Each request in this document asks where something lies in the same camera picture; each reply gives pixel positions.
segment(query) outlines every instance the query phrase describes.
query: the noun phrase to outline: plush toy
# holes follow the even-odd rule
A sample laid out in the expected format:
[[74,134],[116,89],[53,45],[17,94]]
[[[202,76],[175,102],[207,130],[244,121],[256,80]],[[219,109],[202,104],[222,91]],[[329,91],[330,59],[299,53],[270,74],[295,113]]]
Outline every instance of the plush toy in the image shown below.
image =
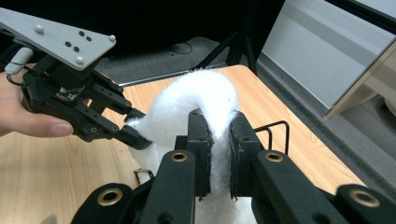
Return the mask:
[[189,113],[200,108],[212,132],[211,193],[196,200],[195,223],[256,223],[250,198],[230,196],[231,151],[228,127],[239,110],[238,95],[232,82],[214,70],[190,72],[171,83],[158,95],[142,119],[127,122],[152,141],[144,150],[130,149],[144,169],[157,173],[163,155],[173,150],[177,135],[187,135]]

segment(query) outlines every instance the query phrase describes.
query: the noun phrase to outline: human hand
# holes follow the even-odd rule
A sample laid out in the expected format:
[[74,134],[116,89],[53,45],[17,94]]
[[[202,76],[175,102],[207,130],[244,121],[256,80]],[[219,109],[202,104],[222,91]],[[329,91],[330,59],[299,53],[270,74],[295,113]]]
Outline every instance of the human hand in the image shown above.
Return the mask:
[[[12,76],[21,82],[22,74]],[[23,106],[21,87],[8,82],[0,73],[0,136],[17,132],[35,137],[62,137],[73,133],[69,122],[45,114],[34,114]]]

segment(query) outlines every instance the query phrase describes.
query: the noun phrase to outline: white mounting plate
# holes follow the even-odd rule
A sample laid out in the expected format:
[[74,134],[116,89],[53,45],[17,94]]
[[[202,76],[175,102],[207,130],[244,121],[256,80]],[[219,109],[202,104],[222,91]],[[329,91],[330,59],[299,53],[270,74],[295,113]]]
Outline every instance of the white mounting plate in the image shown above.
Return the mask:
[[97,34],[1,7],[0,26],[78,71],[116,44],[113,35]]

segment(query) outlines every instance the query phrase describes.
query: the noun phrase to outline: table surface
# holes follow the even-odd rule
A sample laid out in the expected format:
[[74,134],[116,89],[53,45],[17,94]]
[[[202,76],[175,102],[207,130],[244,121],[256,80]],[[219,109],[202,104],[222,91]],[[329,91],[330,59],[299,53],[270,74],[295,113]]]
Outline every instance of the table surface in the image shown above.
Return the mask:
[[[235,85],[241,111],[253,128],[279,120],[290,125],[290,157],[319,188],[335,193],[348,183],[364,185],[248,68],[219,69]],[[177,77],[125,88],[134,107],[147,112],[154,98]],[[124,116],[105,111],[122,125]],[[283,151],[284,126],[272,129],[273,148]],[[267,133],[259,134],[267,146]],[[135,187],[138,163],[123,143],[76,136],[34,138],[11,133],[0,138],[2,223],[70,223],[91,192],[113,182]]]

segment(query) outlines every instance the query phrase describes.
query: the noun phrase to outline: round hole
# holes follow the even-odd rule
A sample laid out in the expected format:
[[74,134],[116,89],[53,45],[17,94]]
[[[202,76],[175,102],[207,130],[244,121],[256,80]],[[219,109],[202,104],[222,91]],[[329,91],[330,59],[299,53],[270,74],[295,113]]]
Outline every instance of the round hole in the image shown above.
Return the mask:
[[314,215],[312,215],[312,219],[314,219],[314,221],[318,224],[332,223],[328,217],[326,217],[325,215],[323,215],[321,213],[315,213]]
[[172,161],[184,161],[187,159],[187,154],[186,153],[175,153],[172,155]]
[[102,206],[110,206],[117,203],[122,198],[120,189],[105,189],[99,194],[97,202]]
[[349,196],[357,203],[366,207],[378,207],[379,200],[371,193],[361,189],[352,189],[349,191]]
[[174,216],[170,212],[162,212],[157,216],[157,223],[170,224],[174,220]]
[[278,155],[278,154],[276,154],[274,152],[265,154],[265,158],[268,161],[273,161],[273,162],[281,162],[281,161],[283,161],[283,157],[281,157],[280,155]]

